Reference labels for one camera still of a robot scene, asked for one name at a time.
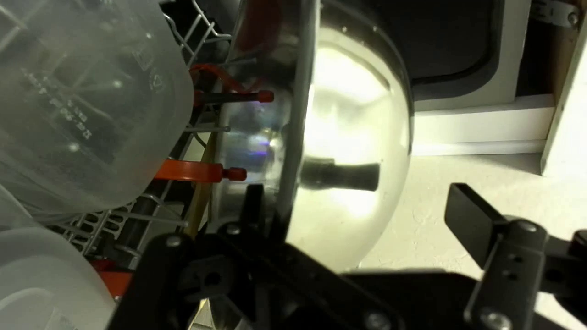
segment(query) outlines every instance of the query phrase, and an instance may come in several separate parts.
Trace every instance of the wire rack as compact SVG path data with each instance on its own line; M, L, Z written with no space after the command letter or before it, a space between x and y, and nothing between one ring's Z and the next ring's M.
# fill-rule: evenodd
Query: wire rack
M207 17L196 0L159 4L187 66L201 61L225 63L231 35L222 33L214 19ZM216 116L216 110L203 108L200 116L192 118L170 158L183 160L198 132L227 130L216 127ZM134 270L150 237L185 226L192 189L176 182L154 182L126 206L88 213L78 220L49 226L49 229L62 235L86 257L110 259Z

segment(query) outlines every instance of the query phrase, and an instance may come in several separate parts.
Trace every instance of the dishwasher rack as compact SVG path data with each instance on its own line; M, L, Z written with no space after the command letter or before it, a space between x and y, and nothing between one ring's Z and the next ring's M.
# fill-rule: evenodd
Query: dishwasher rack
M203 13L200 0L161 0L159 6L187 66L198 63L225 64L231 35L220 31L214 19ZM205 149L198 134L229 130L216 123L218 108L212 105L201 107L168 158L183 160L185 152L194 149L192 143ZM156 180L126 206L88 213L77 220L49 226L49 229L62 235L88 259L108 259L121 268L135 270L152 237L181 231L187 226L192 195L194 185L190 184Z

